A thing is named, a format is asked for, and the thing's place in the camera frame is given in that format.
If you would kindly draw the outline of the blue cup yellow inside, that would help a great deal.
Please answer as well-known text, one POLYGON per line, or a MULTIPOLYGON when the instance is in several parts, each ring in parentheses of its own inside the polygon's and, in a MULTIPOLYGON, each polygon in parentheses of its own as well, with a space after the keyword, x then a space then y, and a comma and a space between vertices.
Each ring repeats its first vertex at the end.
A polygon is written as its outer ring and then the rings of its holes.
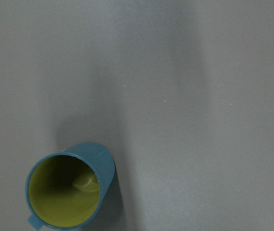
POLYGON ((48 155, 30 170, 25 184, 28 222, 60 231, 88 224, 98 213, 115 175, 111 153, 85 142, 48 155))

